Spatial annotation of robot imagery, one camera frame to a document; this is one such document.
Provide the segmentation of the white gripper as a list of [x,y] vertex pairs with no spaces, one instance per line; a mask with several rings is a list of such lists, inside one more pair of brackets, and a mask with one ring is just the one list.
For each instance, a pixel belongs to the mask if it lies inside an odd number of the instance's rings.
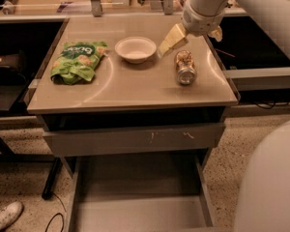
[[182,23],[175,24],[160,43],[158,47],[159,57],[162,58],[185,45],[187,34],[193,36],[208,35],[220,42],[222,40],[222,29],[219,25],[223,16],[224,11],[214,15],[203,15],[192,7],[190,0],[187,0],[181,18]]

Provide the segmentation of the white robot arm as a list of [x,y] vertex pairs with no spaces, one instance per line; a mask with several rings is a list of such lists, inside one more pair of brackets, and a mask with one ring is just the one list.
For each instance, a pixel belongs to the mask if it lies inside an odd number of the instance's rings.
[[[214,34],[228,0],[187,0],[182,20],[159,46],[166,55],[186,36]],[[290,58],[290,0],[236,0]],[[266,136],[246,166],[234,232],[290,232],[290,121]]]

